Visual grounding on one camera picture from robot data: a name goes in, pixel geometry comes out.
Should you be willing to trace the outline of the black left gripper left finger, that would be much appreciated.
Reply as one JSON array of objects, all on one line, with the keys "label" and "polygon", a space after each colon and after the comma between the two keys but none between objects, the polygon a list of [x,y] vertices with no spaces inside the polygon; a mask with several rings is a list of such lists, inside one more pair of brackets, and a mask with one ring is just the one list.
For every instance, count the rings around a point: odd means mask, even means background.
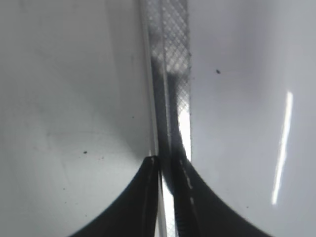
[{"label": "black left gripper left finger", "polygon": [[74,237],[153,237],[158,211],[159,159],[144,158],[120,196]]}]

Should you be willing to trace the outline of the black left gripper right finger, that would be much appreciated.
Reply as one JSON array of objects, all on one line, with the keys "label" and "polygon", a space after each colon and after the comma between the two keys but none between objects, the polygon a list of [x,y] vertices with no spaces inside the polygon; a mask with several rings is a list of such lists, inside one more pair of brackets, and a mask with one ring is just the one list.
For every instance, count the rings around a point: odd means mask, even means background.
[{"label": "black left gripper right finger", "polygon": [[268,236],[226,205],[186,159],[173,158],[171,172],[180,237]]}]

